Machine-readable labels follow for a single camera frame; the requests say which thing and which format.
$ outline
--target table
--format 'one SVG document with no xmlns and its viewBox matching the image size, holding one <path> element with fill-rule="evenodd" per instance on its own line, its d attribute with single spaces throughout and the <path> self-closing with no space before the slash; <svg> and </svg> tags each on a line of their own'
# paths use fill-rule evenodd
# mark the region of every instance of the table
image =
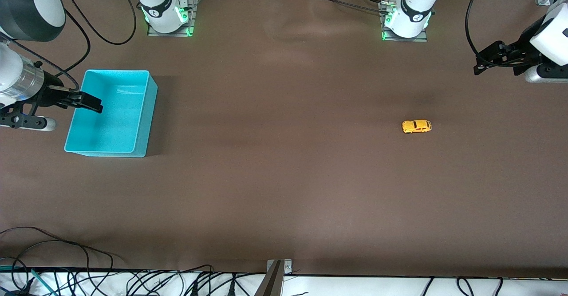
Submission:
<svg viewBox="0 0 568 296">
<path fill-rule="evenodd" d="M 107 38 L 130 33 L 125 0 L 77 1 Z M 204 0 L 185 39 L 146 37 L 140 13 L 123 46 L 88 30 L 72 75 L 147 69 L 158 84 L 148 157 L 65 153 L 73 111 L 41 110 L 56 131 L 0 130 L 0 225 L 114 252 L 122 268 L 292 258 L 316 274 L 566 276 L 568 86 L 474 76 L 468 1 L 438 0 L 428 43 L 382 41 L 377 15 L 324 0 Z M 477 0 L 473 39 L 513 42 L 544 12 Z M 71 22 L 26 45 L 63 67 L 85 46 Z M 432 132 L 403 134 L 416 118 Z M 81 253 L 45 244 L 25 260 L 84 266 Z"/>
</svg>

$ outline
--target yellow toy car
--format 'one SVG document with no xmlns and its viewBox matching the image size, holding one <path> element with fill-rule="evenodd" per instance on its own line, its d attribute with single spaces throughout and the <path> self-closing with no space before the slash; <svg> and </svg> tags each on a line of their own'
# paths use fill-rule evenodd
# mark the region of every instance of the yellow toy car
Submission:
<svg viewBox="0 0 568 296">
<path fill-rule="evenodd" d="M 402 131 L 406 134 L 424 133 L 432 130 L 432 123 L 429 120 L 414 120 L 402 122 Z"/>
</svg>

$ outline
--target wire bundle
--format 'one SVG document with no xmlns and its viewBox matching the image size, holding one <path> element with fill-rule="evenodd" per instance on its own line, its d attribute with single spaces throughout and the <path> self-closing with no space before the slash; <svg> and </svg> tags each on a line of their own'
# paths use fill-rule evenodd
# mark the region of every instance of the wire bundle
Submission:
<svg viewBox="0 0 568 296">
<path fill-rule="evenodd" d="M 39 278 L 39 275 L 35 272 L 35 270 L 37 270 L 40 274 L 45 274 L 47 272 L 49 273 L 53 273 L 54 275 L 54 279 L 55 279 L 55 284 L 56 284 L 56 289 L 55 290 L 50 290 L 49 293 L 44 294 L 42 296 L 61 296 L 61 292 L 63 292 L 64 290 L 69 290 L 69 292 L 71 293 L 72 296 L 76 296 L 76 292 L 78 291 L 77 289 L 79 289 L 81 291 L 81 293 L 83 295 L 90 295 L 93 296 L 95 294 L 95 292 L 99 292 L 101 295 L 103 296 L 109 296 L 107 293 L 105 293 L 102 289 L 101 289 L 101 284 L 110 276 L 115 276 L 117 274 L 122 274 L 122 273 L 130 273 L 132 274 L 132 278 L 130 278 L 127 282 L 126 282 L 126 296 L 134 296 L 134 295 L 146 295 L 146 296 L 160 296 L 159 292 L 160 290 L 166 286 L 169 282 L 172 282 L 172 280 L 174 280 L 177 276 L 181 279 L 182 282 L 182 288 L 180 290 L 180 294 L 179 296 L 197 296 L 199 290 L 202 290 L 205 286 L 209 286 L 209 290 L 207 292 L 207 295 L 210 296 L 213 292 L 215 292 L 216 290 L 218 290 L 219 288 L 221 288 L 222 286 L 225 286 L 225 284 L 237 284 L 237 286 L 239 286 L 239 288 L 241 288 L 241 290 L 243 290 L 243 292 L 247 295 L 250 296 L 250 294 L 247 292 L 247 290 L 245 290 L 245 288 L 243 288 L 243 286 L 241 286 L 241 284 L 238 282 L 238 279 L 244 276 L 250 276 L 250 275 L 254 275 L 254 274 L 263 274 L 263 272 L 249 272 L 249 273 L 245 273 L 245 274 L 233 274 L 233 277 L 229 280 L 226 280 L 225 282 L 222 282 L 221 284 L 219 284 L 218 286 L 216 286 L 215 288 L 212 288 L 211 285 L 211 280 L 222 275 L 223 272 L 215 272 L 213 269 L 213 266 L 209 265 L 209 264 L 205 264 L 205 265 L 201 265 L 195 268 L 191 268 L 191 269 L 187 269 L 187 270 L 176 270 L 176 271 L 171 271 L 171 270 L 116 270 L 113 268 L 114 266 L 114 257 L 111 253 L 102 251 L 100 249 L 97 248 L 93 248 L 87 245 L 83 245 L 74 241 L 70 241 L 70 240 L 66 240 L 63 239 L 57 235 L 53 235 L 51 233 L 49 233 L 48 231 L 45 231 L 44 229 L 39 229 L 37 227 L 31 227 L 31 226 L 22 226 L 22 227 L 13 227 L 11 229 L 6 229 L 4 231 L 0 231 L 0 237 L 2 237 L 2 235 L 10 232 L 10 231 L 14 231 L 14 230 L 19 230 L 19 229 L 32 229 L 34 231 L 37 231 L 39 233 L 42 233 L 45 236 L 48 236 L 49 239 L 47 240 L 42 240 L 39 241 L 33 245 L 30 245 L 29 247 L 27 247 L 26 249 L 24 249 L 22 252 L 20 252 L 17 256 L 0 256 L 0 261 L 6 261 L 6 260 L 12 260 L 12 264 L 11 264 L 11 276 L 12 276 L 12 283 L 14 284 L 14 286 L 16 286 L 16 288 L 18 289 L 18 291 L 16 292 L 11 292 L 9 290 L 7 290 L 6 288 L 0 286 L 0 290 L 3 290 L 4 292 L 8 293 L 9 296 L 12 296 L 13 294 L 18 294 L 20 292 L 26 292 L 30 289 L 31 284 L 34 283 L 34 281 L 36 280 L 36 278 L 38 280 L 40 280 L 40 282 L 42 284 L 44 284 L 44 282 L 42 282 L 41 278 Z M 23 262 L 22 258 L 25 256 L 25 254 L 27 252 L 29 252 L 31 249 L 33 249 L 34 247 L 37 247 L 39 245 L 43 245 L 43 244 L 48 244 L 48 243 L 63 243 L 63 244 L 67 244 L 67 245 L 71 245 L 71 246 L 75 246 L 80 248 L 83 253 L 85 254 L 85 258 L 86 258 L 86 266 L 85 266 L 85 272 L 87 273 L 87 277 L 86 278 L 81 278 L 79 277 L 79 275 L 81 274 L 81 272 L 73 272 L 68 268 L 50 268 L 50 269 L 45 269 L 45 268 L 30 268 L 28 266 L 26 266 L 26 264 Z M 91 269 L 91 256 L 90 253 L 98 253 L 98 254 L 102 254 L 106 257 L 108 257 L 110 264 L 108 266 L 108 268 L 105 269 L 105 274 L 104 275 L 97 275 L 97 276 L 93 276 L 92 272 L 93 270 Z M 195 272 L 196 270 L 202 269 L 202 268 L 207 268 L 209 271 L 207 272 L 200 272 L 197 276 L 197 278 L 195 278 L 195 280 L 193 280 L 193 282 L 191 284 L 189 284 L 189 286 L 185 286 L 185 281 L 183 280 L 183 276 L 182 274 L 186 274 L 189 272 Z M 18 284 L 18 282 L 16 281 L 16 272 L 21 272 L 23 270 L 23 272 L 25 272 L 26 274 L 26 284 L 24 286 L 20 286 Z M 59 285 L 59 280 L 57 279 L 57 274 L 59 272 L 67 272 L 67 283 L 65 284 L 61 284 Z M 158 276 L 163 276 L 163 275 L 167 275 L 165 278 L 161 278 L 160 277 L 160 282 L 158 284 L 156 284 L 154 287 L 147 287 L 146 284 L 148 284 L 149 282 L 151 282 L 151 280 L 154 280 L 156 278 L 158 278 Z M 81 283 L 83 282 L 89 282 L 91 284 L 91 287 L 93 288 L 93 291 L 89 294 L 87 292 L 87 290 L 85 289 L 85 286 L 82 286 Z"/>
</svg>

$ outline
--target silver metal cylinder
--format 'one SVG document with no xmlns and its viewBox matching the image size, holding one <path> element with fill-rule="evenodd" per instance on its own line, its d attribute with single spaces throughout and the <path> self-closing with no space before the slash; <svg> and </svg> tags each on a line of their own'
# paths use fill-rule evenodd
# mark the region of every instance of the silver metal cylinder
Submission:
<svg viewBox="0 0 568 296">
<path fill-rule="evenodd" d="M 23 62 L 22 75 L 20 75 L 20 78 L 14 85 L 0 92 L 0 94 L 23 101 L 39 92 L 41 86 L 43 86 L 44 75 L 43 70 L 35 67 L 32 61 L 22 56 L 20 57 Z"/>
</svg>

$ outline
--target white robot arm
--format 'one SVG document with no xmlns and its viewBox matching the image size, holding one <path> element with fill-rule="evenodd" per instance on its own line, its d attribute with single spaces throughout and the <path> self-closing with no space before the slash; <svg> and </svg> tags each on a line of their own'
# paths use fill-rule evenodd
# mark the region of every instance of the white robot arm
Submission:
<svg viewBox="0 0 568 296">
<path fill-rule="evenodd" d="M 477 56 L 474 74 L 506 64 L 531 83 L 568 83 L 568 0 L 550 5 L 546 15 L 510 45 L 496 41 Z"/>
<path fill-rule="evenodd" d="M 140 0 L 155 31 L 169 33 L 187 23 L 187 0 Z M 0 0 L 0 126 L 53 130 L 55 120 L 36 116 L 38 107 L 77 107 L 101 113 L 101 100 L 63 87 L 59 78 L 41 69 L 40 62 L 8 48 L 8 41 L 51 41 L 63 30 L 61 0 Z M 24 112 L 24 105 L 31 110 Z"/>
<path fill-rule="evenodd" d="M 36 116 L 38 107 L 88 108 L 101 113 L 101 100 L 63 87 L 59 78 L 10 50 L 8 41 L 50 41 L 65 25 L 61 0 L 0 0 L 0 126 L 53 130 L 55 120 Z M 30 104 L 29 112 L 24 105 Z"/>
<path fill-rule="evenodd" d="M 394 13 L 385 26 L 400 37 L 416 37 L 426 27 L 435 1 L 396 0 Z"/>
<path fill-rule="evenodd" d="M 171 33 L 187 23 L 187 0 L 140 0 L 148 24 L 159 33 Z"/>
</svg>

